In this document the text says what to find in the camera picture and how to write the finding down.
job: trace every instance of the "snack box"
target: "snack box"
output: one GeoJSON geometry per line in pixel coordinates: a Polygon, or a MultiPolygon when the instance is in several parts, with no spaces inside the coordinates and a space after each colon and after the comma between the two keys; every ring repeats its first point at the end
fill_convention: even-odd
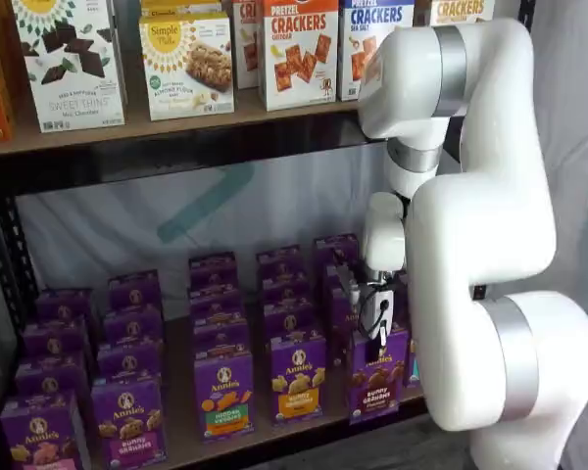
{"type": "Polygon", "coordinates": [[[142,17],[139,31],[151,120],[234,111],[226,13],[142,17]]]}
{"type": "Polygon", "coordinates": [[[107,342],[112,345],[125,337],[164,338],[161,312],[152,304],[110,311],[103,320],[103,326],[107,342]]]}
{"type": "Polygon", "coordinates": [[[248,336],[219,335],[194,345],[200,433],[207,442],[254,431],[253,357],[248,336]]]}
{"type": "Polygon", "coordinates": [[[126,338],[119,345],[100,345],[98,367],[103,377],[111,377],[121,372],[141,372],[160,374],[163,372],[161,339],[126,338]]]}
{"type": "Polygon", "coordinates": [[[268,111],[335,101],[338,0],[257,3],[259,90],[268,111]]]}
{"type": "Polygon", "coordinates": [[[338,50],[338,95],[357,100],[364,67],[385,36],[412,27],[414,0],[342,0],[338,50]]]}
{"type": "Polygon", "coordinates": [[[495,0],[416,0],[414,25],[477,23],[492,20],[495,0]]]}
{"type": "Polygon", "coordinates": [[[322,416],[326,344],[320,329],[313,325],[273,335],[269,353],[273,424],[322,416]]]}
{"type": "Polygon", "coordinates": [[[358,331],[353,332],[346,368],[351,424],[399,410],[408,340],[408,330],[393,323],[378,360],[367,361],[368,339],[358,331]]]}
{"type": "Polygon", "coordinates": [[[91,396],[107,468],[132,470],[167,459],[159,377],[100,378],[91,396]]]}
{"type": "Polygon", "coordinates": [[[91,468],[72,391],[8,399],[0,421],[11,451],[12,468],[91,468]]]}
{"type": "Polygon", "coordinates": [[[234,252],[216,253],[189,260],[189,285],[192,290],[227,283],[237,285],[234,252]]]}
{"type": "Polygon", "coordinates": [[[127,306],[152,304],[162,309],[161,286],[157,269],[135,272],[109,280],[109,308],[119,310],[127,306]]]}
{"type": "Polygon", "coordinates": [[[219,0],[142,0],[141,16],[182,15],[185,13],[221,12],[219,0]]]}
{"type": "Polygon", "coordinates": [[[41,132],[124,124],[110,0],[13,0],[41,132]]]}
{"type": "Polygon", "coordinates": [[[254,0],[233,0],[233,43],[237,88],[253,88],[259,83],[257,19],[254,0]]]}

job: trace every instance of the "white robotic arm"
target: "white robotic arm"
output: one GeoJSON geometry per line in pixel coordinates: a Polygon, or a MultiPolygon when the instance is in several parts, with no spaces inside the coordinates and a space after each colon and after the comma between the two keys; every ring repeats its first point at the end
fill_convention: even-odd
{"type": "MultiPolygon", "coordinates": [[[[373,196],[367,271],[407,265],[427,406],[442,428],[474,430],[481,470],[557,468],[588,400],[588,318],[577,304],[554,292],[470,297],[471,286],[541,272],[555,253],[532,78],[531,38],[503,20],[397,29],[360,92],[362,128],[391,138],[386,174],[412,200],[400,258],[402,211],[373,196]],[[463,114],[463,173],[434,178],[448,119],[463,114]]],[[[387,314],[379,305],[365,325],[387,314]]]]}

